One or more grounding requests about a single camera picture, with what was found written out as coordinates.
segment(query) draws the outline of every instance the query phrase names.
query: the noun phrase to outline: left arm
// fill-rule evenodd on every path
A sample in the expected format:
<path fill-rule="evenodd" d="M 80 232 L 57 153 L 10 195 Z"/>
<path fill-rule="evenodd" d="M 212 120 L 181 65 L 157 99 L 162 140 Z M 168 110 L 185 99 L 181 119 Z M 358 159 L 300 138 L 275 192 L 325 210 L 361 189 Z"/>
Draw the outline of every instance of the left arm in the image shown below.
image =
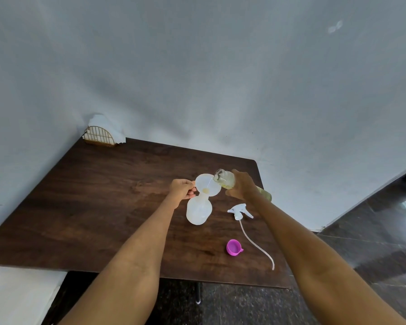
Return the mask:
<path fill-rule="evenodd" d="M 59 325 L 144 324 L 155 305 L 162 254 L 173 211 L 195 196 L 195 183 L 175 179 L 158 209 L 124 243 Z"/>

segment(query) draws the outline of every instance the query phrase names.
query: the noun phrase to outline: table leg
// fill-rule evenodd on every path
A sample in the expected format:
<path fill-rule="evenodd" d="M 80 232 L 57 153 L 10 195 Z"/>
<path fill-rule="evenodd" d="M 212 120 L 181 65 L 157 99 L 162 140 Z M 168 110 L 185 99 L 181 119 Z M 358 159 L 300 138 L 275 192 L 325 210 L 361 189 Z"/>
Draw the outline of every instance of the table leg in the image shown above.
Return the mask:
<path fill-rule="evenodd" d="M 195 303 L 198 305 L 201 303 L 200 282 L 195 282 Z"/>

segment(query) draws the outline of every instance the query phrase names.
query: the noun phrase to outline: hand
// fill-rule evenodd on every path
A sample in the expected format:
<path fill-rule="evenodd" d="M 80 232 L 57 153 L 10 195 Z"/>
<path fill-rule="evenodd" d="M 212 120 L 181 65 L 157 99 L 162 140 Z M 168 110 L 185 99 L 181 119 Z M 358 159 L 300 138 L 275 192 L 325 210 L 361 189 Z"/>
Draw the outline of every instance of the hand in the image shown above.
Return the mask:
<path fill-rule="evenodd" d="M 169 198 L 174 202 L 175 208 L 183 199 L 190 199 L 195 197 L 195 181 L 186 179 L 174 179 L 170 184 Z"/>
<path fill-rule="evenodd" d="M 233 169 L 232 172 L 235 175 L 235 186 L 232 189 L 227 189 L 225 194 L 227 196 L 236 197 L 239 199 L 245 199 L 249 194 L 258 192 L 253 179 L 246 172 L 239 172 Z"/>

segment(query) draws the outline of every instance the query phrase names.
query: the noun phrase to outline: pink cup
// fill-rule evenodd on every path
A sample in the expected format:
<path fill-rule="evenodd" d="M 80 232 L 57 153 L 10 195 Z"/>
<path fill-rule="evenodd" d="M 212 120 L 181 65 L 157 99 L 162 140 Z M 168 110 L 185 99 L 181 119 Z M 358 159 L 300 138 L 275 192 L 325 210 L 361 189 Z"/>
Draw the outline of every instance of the pink cup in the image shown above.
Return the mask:
<path fill-rule="evenodd" d="M 227 253 L 232 255 L 233 257 L 236 257 L 240 252 L 244 250 L 241 246 L 241 243 L 239 243 L 237 240 L 229 240 L 226 249 Z"/>

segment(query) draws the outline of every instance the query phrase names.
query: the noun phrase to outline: left hand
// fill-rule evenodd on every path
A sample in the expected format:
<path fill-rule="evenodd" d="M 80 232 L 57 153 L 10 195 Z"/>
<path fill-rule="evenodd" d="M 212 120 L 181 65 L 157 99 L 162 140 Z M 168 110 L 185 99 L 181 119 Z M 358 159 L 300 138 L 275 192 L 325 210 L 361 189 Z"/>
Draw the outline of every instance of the left hand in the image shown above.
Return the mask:
<path fill-rule="evenodd" d="M 181 200 L 195 197 L 196 190 L 195 181 L 174 179 L 170 184 L 170 192 L 167 197 L 174 201 L 175 207 L 178 207 Z"/>

